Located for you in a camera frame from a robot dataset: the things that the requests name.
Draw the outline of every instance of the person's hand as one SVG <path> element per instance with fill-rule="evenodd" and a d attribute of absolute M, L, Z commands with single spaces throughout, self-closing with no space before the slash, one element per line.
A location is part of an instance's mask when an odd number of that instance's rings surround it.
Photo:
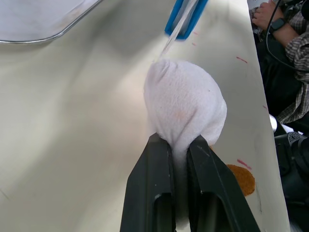
<path fill-rule="evenodd" d="M 260 7 L 256 9 L 253 15 L 254 18 L 252 19 L 252 22 L 256 24 L 259 28 L 266 30 L 275 7 L 276 4 L 272 0 L 269 0 L 268 3 L 263 2 Z M 278 18 L 283 17 L 284 15 L 281 9 L 278 8 L 274 15 L 273 21 L 276 21 Z"/>

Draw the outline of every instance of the orange cookie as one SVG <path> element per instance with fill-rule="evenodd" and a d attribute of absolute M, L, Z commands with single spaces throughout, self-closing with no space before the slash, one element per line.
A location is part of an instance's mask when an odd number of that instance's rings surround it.
<path fill-rule="evenodd" d="M 234 173 L 243 195 L 248 196 L 254 192 L 255 179 L 251 172 L 245 168 L 232 164 L 227 164 L 227 167 Z"/>

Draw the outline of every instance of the blue clip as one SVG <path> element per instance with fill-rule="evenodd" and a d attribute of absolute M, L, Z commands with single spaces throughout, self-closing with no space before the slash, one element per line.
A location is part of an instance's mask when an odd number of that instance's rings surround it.
<path fill-rule="evenodd" d="M 169 16 L 169 20 L 168 20 L 168 23 L 166 24 L 166 27 L 165 27 L 165 33 L 167 35 L 171 35 L 174 28 L 173 28 L 173 25 L 174 25 L 174 21 L 182 7 L 182 4 L 183 4 L 183 1 L 184 0 L 176 0 L 176 3 L 174 5 L 174 8 Z M 191 32 L 193 31 L 195 25 L 197 24 L 206 4 L 207 4 L 208 0 L 199 0 L 195 6 L 195 9 L 192 13 L 192 16 L 190 18 L 190 21 L 188 23 L 188 26 L 187 28 L 185 28 L 185 30 L 181 30 L 180 33 L 178 34 L 178 36 L 176 37 L 176 39 L 179 39 L 179 40 L 186 40 L 189 35 L 191 34 Z"/>

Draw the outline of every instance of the black watch strap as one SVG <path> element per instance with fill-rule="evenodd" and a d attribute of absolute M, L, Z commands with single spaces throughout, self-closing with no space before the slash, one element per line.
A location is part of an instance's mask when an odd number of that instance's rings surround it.
<path fill-rule="evenodd" d="M 280 28 L 282 28 L 284 25 L 286 24 L 286 21 L 284 18 L 278 18 L 276 21 L 271 23 L 269 32 L 272 34 L 275 31 L 279 30 Z"/>

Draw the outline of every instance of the white cloth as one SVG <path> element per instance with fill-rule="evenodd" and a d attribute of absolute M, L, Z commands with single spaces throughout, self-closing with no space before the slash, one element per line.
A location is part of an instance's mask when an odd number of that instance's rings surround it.
<path fill-rule="evenodd" d="M 186 151 L 202 135 L 209 145 L 221 133 L 226 103 L 214 79 L 186 61 L 153 63 L 144 86 L 144 98 L 153 132 L 172 148 L 177 227 L 188 222 Z"/>

